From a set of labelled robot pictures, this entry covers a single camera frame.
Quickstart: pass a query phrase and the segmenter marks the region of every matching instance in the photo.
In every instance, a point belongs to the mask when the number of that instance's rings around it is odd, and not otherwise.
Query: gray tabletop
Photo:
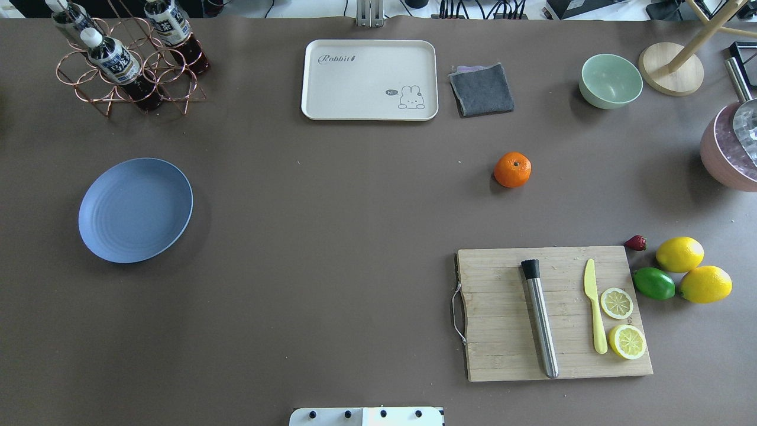
[[[297,407],[440,406],[448,425],[750,424],[757,198],[699,159],[736,100],[733,37],[698,53],[702,87],[645,86],[601,111],[578,92],[591,55],[636,61],[701,27],[660,22],[393,18],[194,22],[208,100],[181,117],[115,105],[106,119],[55,79],[47,20],[0,20],[0,424],[287,424]],[[300,111],[314,39],[424,39],[437,53],[428,122],[315,122]],[[515,111],[461,118],[447,78],[501,62]],[[491,177],[508,151],[526,186]],[[127,159],[181,168],[184,235],[132,265],[77,228],[89,185]],[[605,246],[688,235],[731,274],[725,301],[639,297],[654,374],[471,383],[450,321],[458,249]],[[653,254],[630,253],[632,268]]]

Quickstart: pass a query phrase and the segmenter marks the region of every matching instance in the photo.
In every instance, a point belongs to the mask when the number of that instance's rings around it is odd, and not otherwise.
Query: bunny drawing
[[[423,95],[421,88],[418,86],[402,86],[402,96],[400,97],[399,109],[423,109]]]

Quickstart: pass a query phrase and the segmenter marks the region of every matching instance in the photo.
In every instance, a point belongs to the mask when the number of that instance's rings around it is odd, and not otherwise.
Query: blue plate
[[[140,262],[179,239],[193,201],[192,187],[175,165],[135,158],[113,166],[89,187],[79,209],[79,233],[105,260]]]

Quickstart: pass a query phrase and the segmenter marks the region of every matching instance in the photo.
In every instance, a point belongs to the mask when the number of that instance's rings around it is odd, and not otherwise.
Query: lemon slice
[[[600,305],[602,305],[602,310],[614,319],[626,319],[634,311],[634,301],[631,300],[631,296],[617,287],[611,287],[602,293]]]
[[[646,352],[646,339],[641,330],[630,324],[620,324],[610,330],[612,350],[625,359],[637,359]]]

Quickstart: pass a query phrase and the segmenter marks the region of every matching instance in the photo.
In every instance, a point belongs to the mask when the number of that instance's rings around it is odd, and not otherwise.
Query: yellow knife
[[[597,275],[594,273],[594,259],[592,258],[586,262],[586,269],[584,270],[584,293],[591,300],[594,350],[597,353],[605,353],[607,352],[607,337],[605,337],[605,326],[602,324],[600,301],[597,298]]]

